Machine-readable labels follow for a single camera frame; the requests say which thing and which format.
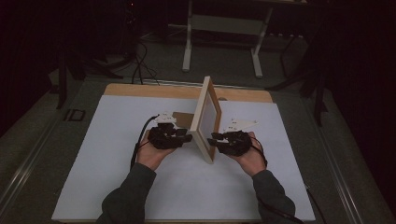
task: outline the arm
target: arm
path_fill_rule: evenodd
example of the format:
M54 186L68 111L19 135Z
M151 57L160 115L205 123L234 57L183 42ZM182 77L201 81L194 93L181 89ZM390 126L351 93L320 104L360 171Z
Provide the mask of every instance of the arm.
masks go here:
M155 179L155 170L174 149L157 149L148 140L149 132L137 152L136 163L119 188L102 203L102 215L96 223L144 223L145 203Z
M249 133L254 147L262 150L254 133ZM264 223L294 223L264 208L260 201L269 204L284 213L294 216L294 202L285 195L285 190L273 174L266 170L265 162L260 152L251 148L240 157L229 156L237 161L242 169L253 179L253 187L259 200L259 213Z
M256 197L259 200L259 213L262 221L264 223L295 223L269 211L260 203L261 200L277 210L294 216L294 202L285 195L285 190L274 175L268 170L263 170L255 174L252 179L253 188L256 190Z

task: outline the white stand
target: white stand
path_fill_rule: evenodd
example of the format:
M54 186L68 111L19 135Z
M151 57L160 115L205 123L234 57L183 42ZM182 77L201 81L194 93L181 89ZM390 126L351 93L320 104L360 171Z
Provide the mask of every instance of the white stand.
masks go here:
M243 35L257 35L258 41L251 50L254 72L256 77L262 77L262 67L259 59L259 51L262 47L262 41L271 18L273 8L269 7L264 21L242 20L234 18L213 17L205 15L192 14L192 0L189 1L189 17L187 19L187 42L184 51L184 60L182 70L190 71L191 64L191 32L194 30L207 30L215 32L225 32Z

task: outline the wooden frame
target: wooden frame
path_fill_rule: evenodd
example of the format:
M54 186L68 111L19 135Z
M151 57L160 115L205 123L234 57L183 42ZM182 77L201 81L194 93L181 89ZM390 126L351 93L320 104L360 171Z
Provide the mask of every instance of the wooden frame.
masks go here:
M221 108L210 77L205 77L192 119L190 132L207 163L213 163L215 147L207 142L212 133L219 131Z

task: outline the sleeve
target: sleeve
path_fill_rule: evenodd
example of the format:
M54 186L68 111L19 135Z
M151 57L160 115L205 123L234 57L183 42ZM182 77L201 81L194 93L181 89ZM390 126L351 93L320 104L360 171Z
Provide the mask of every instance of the sleeve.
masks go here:
M135 163L120 187L103 200L103 213L96 223L144 223L146 198L155 176L155 172L147 166Z
M256 196L258 199L261 199L264 203L269 204L277 210L294 216L294 202L285 195L285 190L270 171L264 170L258 172L252 177L252 179L253 187L256 190ZM260 204L260 202L259 213L264 223L294 223L291 220L267 210Z

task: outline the white board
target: white board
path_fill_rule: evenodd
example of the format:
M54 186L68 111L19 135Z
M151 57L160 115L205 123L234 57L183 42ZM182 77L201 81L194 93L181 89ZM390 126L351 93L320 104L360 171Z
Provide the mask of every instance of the white board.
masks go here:
M128 175L134 144L151 116L163 111L193 113L196 100L103 96L64 184L52 219L95 220L102 200ZM232 118L254 119L271 170L296 204L296 216L314 220L304 183L275 104L220 102L219 129ZM147 220L257 220L251 178L239 164L216 153L214 164L187 143L163 160L146 202Z

